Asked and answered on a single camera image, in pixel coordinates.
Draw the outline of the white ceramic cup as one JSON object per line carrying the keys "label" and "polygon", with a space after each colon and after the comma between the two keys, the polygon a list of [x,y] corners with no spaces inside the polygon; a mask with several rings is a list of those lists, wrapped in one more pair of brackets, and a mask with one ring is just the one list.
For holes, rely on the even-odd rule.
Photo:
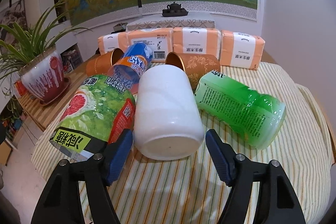
{"label": "white ceramic cup", "polygon": [[190,156],[205,138],[201,116],[187,74],[172,65],[156,65],[140,78],[133,139],[153,160]]}

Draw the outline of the green plastic bottle cup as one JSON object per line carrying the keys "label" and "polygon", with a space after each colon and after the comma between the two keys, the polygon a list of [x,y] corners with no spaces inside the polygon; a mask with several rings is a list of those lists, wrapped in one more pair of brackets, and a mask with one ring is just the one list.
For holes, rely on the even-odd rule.
{"label": "green plastic bottle cup", "polygon": [[201,77],[194,96],[199,109],[226,123],[257,149],[272,143],[286,116],[284,102],[218,71]]}

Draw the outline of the grapefruit label plastic cup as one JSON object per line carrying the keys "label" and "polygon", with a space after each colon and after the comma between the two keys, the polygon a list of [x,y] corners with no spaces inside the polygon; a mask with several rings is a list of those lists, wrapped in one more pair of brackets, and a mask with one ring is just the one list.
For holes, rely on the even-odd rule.
{"label": "grapefruit label plastic cup", "polygon": [[66,156],[85,161],[131,129],[134,114],[134,96],[119,80],[88,77],[64,110],[50,143]]}

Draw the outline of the copper cup left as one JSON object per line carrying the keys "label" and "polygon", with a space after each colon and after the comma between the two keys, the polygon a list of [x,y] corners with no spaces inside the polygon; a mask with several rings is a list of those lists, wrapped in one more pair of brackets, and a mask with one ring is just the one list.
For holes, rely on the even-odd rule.
{"label": "copper cup left", "polygon": [[93,58],[86,65],[86,74],[88,77],[94,75],[105,75],[108,70],[123,56],[120,48],[115,48],[110,52]]}

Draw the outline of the blue orange label cup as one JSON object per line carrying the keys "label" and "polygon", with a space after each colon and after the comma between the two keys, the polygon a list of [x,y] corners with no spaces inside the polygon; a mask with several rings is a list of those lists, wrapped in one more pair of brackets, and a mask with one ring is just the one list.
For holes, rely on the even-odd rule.
{"label": "blue orange label cup", "polygon": [[139,79],[152,59],[152,49],[145,43],[135,43],[127,48],[121,59],[108,70],[107,75],[120,81],[132,94],[136,94]]}

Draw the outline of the copper patterned cup right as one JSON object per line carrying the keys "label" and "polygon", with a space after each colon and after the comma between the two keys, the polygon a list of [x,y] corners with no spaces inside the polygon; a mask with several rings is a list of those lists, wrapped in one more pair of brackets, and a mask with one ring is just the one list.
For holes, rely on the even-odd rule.
{"label": "copper patterned cup right", "polygon": [[170,52],[165,64],[182,69],[189,78],[191,88],[196,90],[199,80],[210,71],[221,71],[219,60],[213,55]]}

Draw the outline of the wooden slatted tray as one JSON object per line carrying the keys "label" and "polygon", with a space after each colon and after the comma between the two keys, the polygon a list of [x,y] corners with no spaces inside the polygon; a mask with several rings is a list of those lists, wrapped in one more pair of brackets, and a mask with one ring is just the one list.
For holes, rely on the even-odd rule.
{"label": "wooden slatted tray", "polygon": [[96,57],[98,57],[98,55],[93,55],[87,61],[79,65],[74,71],[68,73],[66,75],[66,79],[68,79],[66,90],[49,104],[43,105],[40,103],[40,100],[30,93],[26,93],[18,99],[23,110],[42,131],[44,131],[59,113],[62,112],[63,108],[67,106],[77,88],[87,77],[86,65],[88,61],[91,61]]}

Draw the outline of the red white plant pot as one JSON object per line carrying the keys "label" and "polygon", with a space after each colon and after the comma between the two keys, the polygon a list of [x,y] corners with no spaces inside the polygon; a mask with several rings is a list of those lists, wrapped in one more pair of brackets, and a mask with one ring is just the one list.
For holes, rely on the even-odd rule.
{"label": "red white plant pot", "polygon": [[54,102],[70,85],[55,46],[35,57],[19,71],[23,86],[43,105]]}

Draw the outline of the orange tissue pack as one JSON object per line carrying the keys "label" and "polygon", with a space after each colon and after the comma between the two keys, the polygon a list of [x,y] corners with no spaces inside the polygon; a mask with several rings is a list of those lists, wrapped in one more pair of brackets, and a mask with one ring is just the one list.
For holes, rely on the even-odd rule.
{"label": "orange tissue pack", "polygon": [[107,52],[111,52],[116,48],[119,48],[125,52],[129,46],[127,41],[127,32],[119,32],[100,36],[97,41],[101,55],[106,54]]}
{"label": "orange tissue pack", "polygon": [[176,53],[220,56],[221,32],[216,28],[173,28],[173,49]]}
{"label": "orange tissue pack", "polygon": [[221,31],[220,65],[258,70],[265,40],[242,32]]}

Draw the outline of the green spider plant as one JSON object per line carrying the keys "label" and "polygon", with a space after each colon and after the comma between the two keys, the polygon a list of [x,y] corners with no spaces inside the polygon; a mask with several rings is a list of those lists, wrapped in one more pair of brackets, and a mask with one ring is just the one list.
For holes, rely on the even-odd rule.
{"label": "green spider plant", "polygon": [[60,0],[52,7],[45,10],[40,16],[35,26],[29,30],[24,30],[19,24],[14,22],[12,26],[1,25],[1,28],[6,30],[18,42],[17,46],[7,44],[1,40],[1,47],[7,50],[6,53],[1,54],[1,81],[13,73],[18,73],[24,66],[35,60],[44,51],[56,45],[56,42],[69,33],[86,30],[84,27],[67,27],[58,32],[58,34],[48,38],[49,33],[60,26],[59,19],[67,14],[64,12],[51,21],[46,27],[43,27],[49,14],[57,7],[65,4],[67,0]]}

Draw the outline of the orange tissue pack far left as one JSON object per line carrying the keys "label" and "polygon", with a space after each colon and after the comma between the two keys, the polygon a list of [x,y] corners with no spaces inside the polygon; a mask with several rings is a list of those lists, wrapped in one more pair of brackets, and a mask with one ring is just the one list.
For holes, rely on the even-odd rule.
{"label": "orange tissue pack far left", "polygon": [[125,52],[129,46],[127,41],[127,32],[119,32],[100,36],[97,41],[101,55],[106,54],[107,52],[111,52],[116,48],[119,48]]}

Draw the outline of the orange tissue pack centre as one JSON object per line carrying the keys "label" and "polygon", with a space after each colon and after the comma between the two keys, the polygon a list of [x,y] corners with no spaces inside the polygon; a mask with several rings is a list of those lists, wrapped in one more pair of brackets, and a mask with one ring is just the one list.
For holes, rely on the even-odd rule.
{"label": "orange tissue pack centre", "polygon": [[221,32],[216,28],[173,28],[173,49],[176,53],[220,56]]}

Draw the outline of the orange tissue pack barcode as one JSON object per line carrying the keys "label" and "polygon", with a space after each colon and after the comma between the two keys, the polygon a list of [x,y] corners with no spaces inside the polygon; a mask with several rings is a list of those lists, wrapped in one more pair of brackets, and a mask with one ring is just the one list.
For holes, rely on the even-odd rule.
{"label": "orange tissue pack barcode", "polygon": [[127,34],[130,45],[144,43],[153,51],[152,61],[164,63],[167,55],[173,51],[173,29],[151,28],[130,31]]}

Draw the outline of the patterned cloth side table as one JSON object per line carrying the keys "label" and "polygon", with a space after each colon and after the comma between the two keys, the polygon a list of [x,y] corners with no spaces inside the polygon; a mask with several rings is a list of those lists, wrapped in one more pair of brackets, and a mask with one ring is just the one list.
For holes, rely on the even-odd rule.
{"label": "patterned cloth side table", "polygon": [[152,28],[216,28],[215,20],[206,12],[189,12],[186,16],[163,17],[161,14],[147,15],[130,22],[127,31],[152,29]]}

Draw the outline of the dark teapot tea set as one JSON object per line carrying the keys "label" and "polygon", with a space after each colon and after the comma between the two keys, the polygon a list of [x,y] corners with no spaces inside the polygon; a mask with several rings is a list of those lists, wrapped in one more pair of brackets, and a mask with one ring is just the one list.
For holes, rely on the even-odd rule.
{"label": "dark teapot tea set", "polygon": [[182,8],[181,4],[175,2],[168,4],[167,7],[162,10],[163,17],[187,16],[188,13],[186,9]]}

